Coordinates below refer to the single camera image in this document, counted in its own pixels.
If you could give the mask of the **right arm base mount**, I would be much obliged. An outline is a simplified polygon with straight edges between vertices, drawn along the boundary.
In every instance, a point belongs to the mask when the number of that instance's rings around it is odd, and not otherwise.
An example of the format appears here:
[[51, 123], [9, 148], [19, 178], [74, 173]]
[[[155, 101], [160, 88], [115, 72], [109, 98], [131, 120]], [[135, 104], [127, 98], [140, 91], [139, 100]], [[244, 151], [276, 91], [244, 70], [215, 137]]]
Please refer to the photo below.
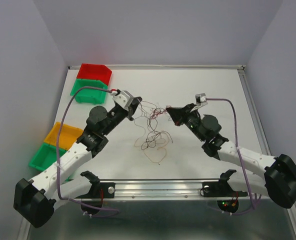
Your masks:
[[229, 169], [220, 175], [219, 180], [202, 183], [199, 195], [205, 198], [229, 198], [228, 200], [217, 200], [217, 206], [224, 213], [238, 215], [236, 212], [239, 208], [239, 197], [247, 197], [248, 193], [241, 190], [235, 191], [228, 184], [228, 180], [231, 176], [234, 177], [236, 172], [234, 169]]

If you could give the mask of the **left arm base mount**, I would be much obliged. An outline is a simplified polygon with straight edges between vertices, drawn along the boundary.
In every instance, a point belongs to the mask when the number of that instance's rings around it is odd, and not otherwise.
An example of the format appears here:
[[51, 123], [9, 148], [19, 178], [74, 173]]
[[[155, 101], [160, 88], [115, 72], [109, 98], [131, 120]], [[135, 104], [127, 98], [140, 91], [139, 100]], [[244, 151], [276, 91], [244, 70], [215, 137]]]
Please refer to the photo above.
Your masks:
[[115, 197], [116, 184], [103, 181], [90, 171], [84, 171], [80, 176], [68, 183], [68, 197], [80, 205], [84, 215], [90, 218], [107, 218], [117, 215], [120, 211], [103, 207], [104, 199]]

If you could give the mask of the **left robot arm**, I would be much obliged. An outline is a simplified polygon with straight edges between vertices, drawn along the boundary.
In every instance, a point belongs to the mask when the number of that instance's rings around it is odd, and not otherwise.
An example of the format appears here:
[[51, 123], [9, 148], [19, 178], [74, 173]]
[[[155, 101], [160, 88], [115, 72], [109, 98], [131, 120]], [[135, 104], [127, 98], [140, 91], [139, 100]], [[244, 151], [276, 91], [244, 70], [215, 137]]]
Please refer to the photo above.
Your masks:
[[22, 178], [15, 185], [14, 209], [33, 227], [40, 228], [54, 214], [61, 184], [79, 167], [93, 159], [108, 143], [107, 135], [124, 119], [133, 120], [142, 98], [120, 93], [113, 97], [114, 107], [95, 106], [86, 127], [72, 147], [46, 170], [30, 180]]

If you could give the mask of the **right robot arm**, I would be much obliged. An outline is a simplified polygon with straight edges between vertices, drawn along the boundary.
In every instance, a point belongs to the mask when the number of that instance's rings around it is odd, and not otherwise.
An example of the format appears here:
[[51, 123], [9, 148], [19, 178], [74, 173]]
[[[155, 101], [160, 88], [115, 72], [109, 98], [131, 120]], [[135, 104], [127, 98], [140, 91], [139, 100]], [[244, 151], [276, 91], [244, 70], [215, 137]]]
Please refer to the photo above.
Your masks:
[[220, 180], [219, 192], [223, 195], [237, 191], [259, 194], [290, 209], [296, 202], [295, 162], [285, 154], [276, 157], [237, 146], [220, 135], [222, 127], [215, 116], [201, 117], [198, 108], [191, 103], [184, 107], [167, 107], [166, 111], [176, 126], [186, 125], [203, 142], [202, 149], [209, 157], [240, 166], [243, 171], [256, 175], [254, 180], [246, 177], [244, 182], [231, 178]]

